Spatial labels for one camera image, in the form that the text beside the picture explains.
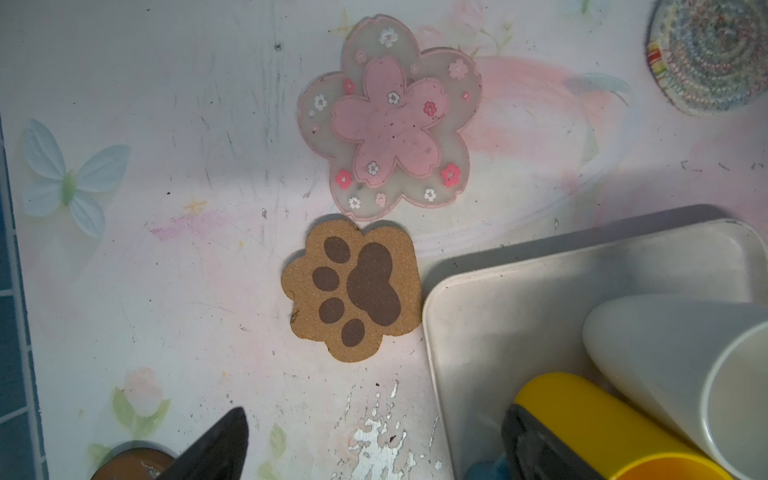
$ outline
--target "tiled floor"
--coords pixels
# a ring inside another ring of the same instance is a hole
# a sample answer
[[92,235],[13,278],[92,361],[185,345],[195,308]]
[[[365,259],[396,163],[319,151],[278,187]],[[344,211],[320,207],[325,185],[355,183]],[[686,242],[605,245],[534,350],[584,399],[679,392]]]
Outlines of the tiled floor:
[[32,349],[0,124],[0,478],[44,480]]

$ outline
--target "pink flower coaster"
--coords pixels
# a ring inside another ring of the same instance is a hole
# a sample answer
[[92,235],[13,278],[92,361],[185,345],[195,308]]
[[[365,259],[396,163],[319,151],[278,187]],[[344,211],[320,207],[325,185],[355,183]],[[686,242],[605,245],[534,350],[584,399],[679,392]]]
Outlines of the pink flower coaster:
[[386,215],[404,197],[420,207],[456,199],[469,177],[458,134],[477,110],[480,74],[451,48],[426,52],[401,22],[360,22],[347,38],[342,71],[299,99],[299,129],[331,160],[330,187],[355,220]]

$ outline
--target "tray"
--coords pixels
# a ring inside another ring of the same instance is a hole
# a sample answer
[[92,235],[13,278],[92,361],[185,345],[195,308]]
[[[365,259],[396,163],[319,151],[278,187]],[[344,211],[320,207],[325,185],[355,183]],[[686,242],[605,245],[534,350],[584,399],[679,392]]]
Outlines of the tray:
[[457,478],[503,452],[505,410],[534,377],[572,372],[610,388],[581,342],[592,308],[640,293],[768,303],[766,266],[762,237],[728,219],[443,280],[423,322]]

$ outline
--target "cup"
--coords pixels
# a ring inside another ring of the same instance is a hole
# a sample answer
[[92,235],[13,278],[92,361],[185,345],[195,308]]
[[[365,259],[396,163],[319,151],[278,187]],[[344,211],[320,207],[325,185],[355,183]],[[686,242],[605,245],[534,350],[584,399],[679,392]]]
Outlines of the cup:
[[627,296],[592,310],[583,337],[632,402],[736,477],[768,478],[768,308]]
[[515,402],[607,480],[730,480],[715,462],[580,376],[536,377]]

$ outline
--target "brown paw print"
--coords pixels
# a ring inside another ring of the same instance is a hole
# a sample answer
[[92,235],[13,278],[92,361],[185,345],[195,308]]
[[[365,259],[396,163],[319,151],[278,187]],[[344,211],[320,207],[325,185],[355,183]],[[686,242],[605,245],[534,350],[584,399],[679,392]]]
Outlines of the brown paw print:
[[363,235],[347,220],[321,223],[281,281],[294,302],[293,332],[325,342],[342,362],[367,359],[382,336],[403,335],[422,321],[413,242],[396,227]]

